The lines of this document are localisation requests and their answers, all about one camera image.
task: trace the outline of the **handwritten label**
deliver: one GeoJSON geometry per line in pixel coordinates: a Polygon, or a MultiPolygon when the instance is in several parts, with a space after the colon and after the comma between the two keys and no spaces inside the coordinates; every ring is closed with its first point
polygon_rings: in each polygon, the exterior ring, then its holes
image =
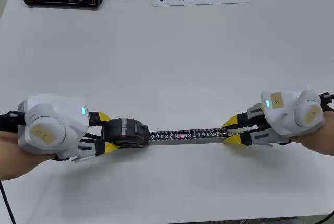
{"type": "Polygon", "coordinates": [[[280,92],[272,93],[270,95],[270,98],[271,98],[271,103],[272,103],[272,108],[273,109],[284,107],[282,94],[280,92]]]}
{"type": "Polygon", "coordinates": [[[309,110],[309,112],[306,114],[304,118],[304,123],[311,124],[319,112],[320,112],[320,107],[313,105],[309,110]]]}
{"type": "Polygon", "coordinates": [[[36,136],[47,145],[50,145],[56,140],[56,137],[41,124],[34,126],[33,129],[30,130],[30,134],[36,136]]]}

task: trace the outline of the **white table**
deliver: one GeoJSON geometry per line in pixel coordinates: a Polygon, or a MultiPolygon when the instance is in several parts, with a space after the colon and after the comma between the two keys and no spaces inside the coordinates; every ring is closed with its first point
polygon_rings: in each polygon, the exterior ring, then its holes
{"type": "MultiPolygon", "coordinates": [[[[152,131],[219,127],[277,84],[334,91],[333,18],[332,0],[104,0],[98,11],[9,0],[0,20],[0,111],[30,94],[82,94],[91,110],[152,131]]],[[[316,215],[334,208],[333,163],[297,144],[154,146],[80,164],[49,161],[4,186],[18,223],[316,215]]]]}

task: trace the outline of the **hand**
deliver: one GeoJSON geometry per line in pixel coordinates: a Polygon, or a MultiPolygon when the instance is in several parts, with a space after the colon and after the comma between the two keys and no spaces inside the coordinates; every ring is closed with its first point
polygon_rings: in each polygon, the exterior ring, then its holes
{"type": "Polygon", "coordinates": [[[55,157],[55,154],[30,154],[19,147],[17,134],[0,131],[0,180],[20,177],[55,157]]]}
{"type": "Polygon", "coordinates": [[[334,155],[334,112],[324,112],[324,119],[325,125],[318,131],[291,140],[321,154],[334,155]]]}

